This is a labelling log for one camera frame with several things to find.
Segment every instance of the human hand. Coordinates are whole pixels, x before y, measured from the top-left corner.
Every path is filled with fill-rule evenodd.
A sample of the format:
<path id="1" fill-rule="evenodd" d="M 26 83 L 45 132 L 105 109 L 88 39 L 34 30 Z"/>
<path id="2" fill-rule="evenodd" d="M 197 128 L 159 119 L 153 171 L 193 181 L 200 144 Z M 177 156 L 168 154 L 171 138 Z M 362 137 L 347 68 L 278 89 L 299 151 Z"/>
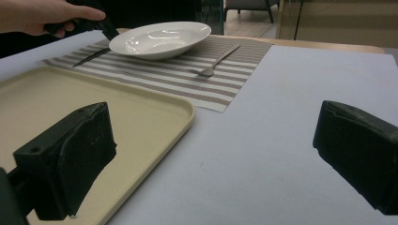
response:
<path id="1" fill-rule="evenodd" d="M 40 36 L 48 34 L 45 24 L 63 23 L 64 27 L 55 34 L 59 38 L 74 29 L 71 19 L 101 21 L 105 18 L 105 13 L 98 9 L 74 6 L 66 0 L 0 0 L 0 14 L 3 14 L 0 15 L 0 33 L 20 31 Z"/>

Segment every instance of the white plate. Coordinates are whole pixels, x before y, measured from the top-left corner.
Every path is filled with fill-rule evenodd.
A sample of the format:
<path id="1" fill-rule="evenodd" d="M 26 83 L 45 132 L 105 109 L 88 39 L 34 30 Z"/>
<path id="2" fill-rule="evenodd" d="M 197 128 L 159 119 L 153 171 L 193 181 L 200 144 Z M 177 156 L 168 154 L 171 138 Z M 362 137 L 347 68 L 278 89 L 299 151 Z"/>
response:
<path id="1" fill-rule="evenodd" d="M 211 28 L 199 22 L 163 22 L 124 32 L 109 48 L 145 60 L 162 60 L 184 53 L 210 35 Z"/>

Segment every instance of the striped placemat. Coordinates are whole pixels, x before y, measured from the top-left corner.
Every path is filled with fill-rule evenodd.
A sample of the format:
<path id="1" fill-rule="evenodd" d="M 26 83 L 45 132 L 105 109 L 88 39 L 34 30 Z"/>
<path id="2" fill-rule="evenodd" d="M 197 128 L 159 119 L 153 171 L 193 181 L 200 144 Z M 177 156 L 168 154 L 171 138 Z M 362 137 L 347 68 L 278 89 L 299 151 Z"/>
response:
<path id="1" fill-rule="evenodd" d="M 210 66 L 235 43 L 239 43 L 240 47 L 216 66 L 212 77 L 187 71 L 188 68 L 200 70 Z M 169 60 L 146 61 L 108 52 L 81 66 L 72 67 L 88 55 L 107 48 L 108 44 L 105 39 L 43 62 L 52 67 L 185 97 L 197 107 L 222 113 L 271 47 L 269 43 L 245 38 L 207 37 L 187 52 Z"/>

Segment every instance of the table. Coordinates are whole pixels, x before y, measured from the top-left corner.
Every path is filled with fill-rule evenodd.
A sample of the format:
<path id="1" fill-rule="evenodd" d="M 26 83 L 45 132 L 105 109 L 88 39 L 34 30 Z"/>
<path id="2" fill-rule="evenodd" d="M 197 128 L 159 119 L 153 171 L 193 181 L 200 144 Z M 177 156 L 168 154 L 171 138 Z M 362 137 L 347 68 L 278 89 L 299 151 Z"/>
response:
<path id="1" fill-rule="evenodd" d="M 84 33 L 1 59 L 0 77 L 101 39 Z M 224 113 L 196 109 L 190 130 L 108 224 L 397 224 L 312 148 L 322 99 L 398 125 L 397 87 L 390 55 L 272 47 Z"/>
<path id="2" fill-rule="evenodd" d="M 338 50 L 338 51 L 353 51 L 361 53 L 384 53 L 384 50 L 381 48 L 375 46 L 366 46 L 366 45 L 348 45 L 348 44 L 325 43 L 325 42 L 315 42 L 315 41 L 306 41 L 306 40 L 270 39 L 270 38 L 257 38 L 257 37 L 247 37 L 247 38 L 268 42 L 278 46 L 291 46 L 291 47 L 300 47 L 300 48 L 327 49 L 327 50 Z"/>

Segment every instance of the beige tray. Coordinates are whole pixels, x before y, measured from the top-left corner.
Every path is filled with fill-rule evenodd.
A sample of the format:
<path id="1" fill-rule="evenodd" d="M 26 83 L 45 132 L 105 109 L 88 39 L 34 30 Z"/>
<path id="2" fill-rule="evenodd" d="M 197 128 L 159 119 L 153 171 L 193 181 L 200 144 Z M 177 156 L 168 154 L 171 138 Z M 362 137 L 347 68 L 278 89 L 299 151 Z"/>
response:
<path id="1" fill-rule="evenodd" d="M 0 167 L 15 167 L 12 153 L 85 105 L 106 101 L 117 155 L 88 192 L 76 217 L 35 224 L 104 224 L 191 126 L 189 101 L 54 67 L 0 82 Z"/>

